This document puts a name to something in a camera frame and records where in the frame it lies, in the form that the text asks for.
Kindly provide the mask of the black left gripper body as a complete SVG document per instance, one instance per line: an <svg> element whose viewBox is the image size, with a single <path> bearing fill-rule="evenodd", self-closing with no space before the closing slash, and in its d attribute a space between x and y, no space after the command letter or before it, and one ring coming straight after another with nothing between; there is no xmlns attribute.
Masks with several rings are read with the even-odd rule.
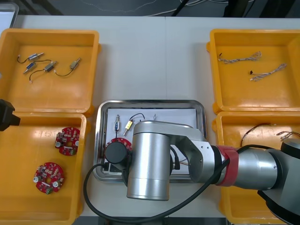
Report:
<svg viewBox="0 0 300 225"><path fill-rule="evenodd" d="M0 130L6 130L12 122L15 108L6 100L0 100Z"/></svg>

